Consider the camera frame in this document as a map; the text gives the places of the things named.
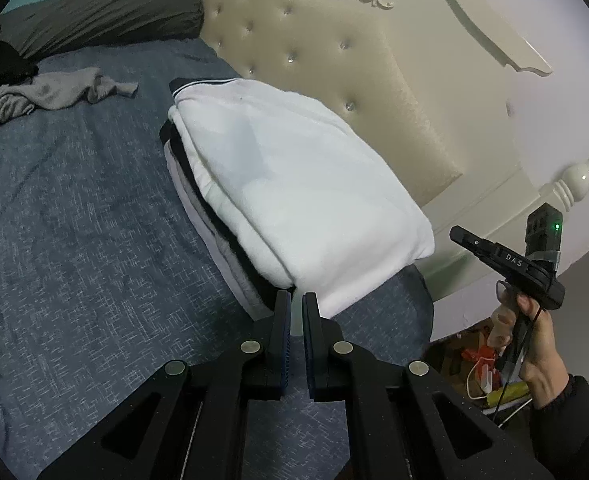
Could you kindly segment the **person's right forearm black sleeve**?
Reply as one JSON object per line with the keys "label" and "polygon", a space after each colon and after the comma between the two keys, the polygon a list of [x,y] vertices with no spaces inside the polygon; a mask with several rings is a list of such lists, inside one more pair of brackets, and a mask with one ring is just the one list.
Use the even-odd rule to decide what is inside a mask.
{"label": "person's right forearm black sleeve", "polygon": [[563,391],[533,408],[529,434],[535,458],[555,479],[589,479],[589,383],[569,376]]}

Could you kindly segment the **person's right hand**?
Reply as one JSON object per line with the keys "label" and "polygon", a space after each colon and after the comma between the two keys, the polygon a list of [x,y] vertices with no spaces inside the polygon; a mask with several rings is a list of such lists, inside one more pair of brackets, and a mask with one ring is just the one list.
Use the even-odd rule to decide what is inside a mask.
{"label": "person's right hand", "polygon": [[531,339],[519,371],[526,382],[535,408],[543,408],[555,400],[569,382],[569,373],[556,347],[552,317],[532,298],[498,283],[499,307],[492,314],[493,328],[488,347],[503,353],[511,343],[519,310],[532,324]]}

